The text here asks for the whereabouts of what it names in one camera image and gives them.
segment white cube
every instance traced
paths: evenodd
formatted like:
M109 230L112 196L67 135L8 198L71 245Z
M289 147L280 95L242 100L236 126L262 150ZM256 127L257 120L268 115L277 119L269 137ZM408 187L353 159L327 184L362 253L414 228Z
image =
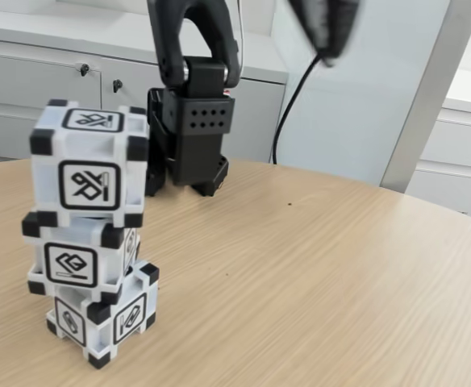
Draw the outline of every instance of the white cube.
M155 322L159 270L144 261L132 268L119 304L92 302L75 289L57 288L55 309L47 314L48 329L82 346L96 368L114 359L132 333L143 333Z
M35 206L46 227L111 218L141 227L148 167L146 110L79 109L51 100L30 137Z
M54 296L56 287L81 289L93 302L115 304L135 262L135 228L114 228L105 219L72 218L70 227L42 227L36 212L23 220L23 235L35 246L28 273L32 293Z

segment light wood tabletop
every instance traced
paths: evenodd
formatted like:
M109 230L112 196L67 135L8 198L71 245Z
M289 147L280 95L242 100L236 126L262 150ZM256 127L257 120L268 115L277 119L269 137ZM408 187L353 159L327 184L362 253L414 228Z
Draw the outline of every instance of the light wood tabletop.
M98 371L30 295L28 161L0 164L1 386L471 387L471 218L328 175L232 163L146 203L156 323Z

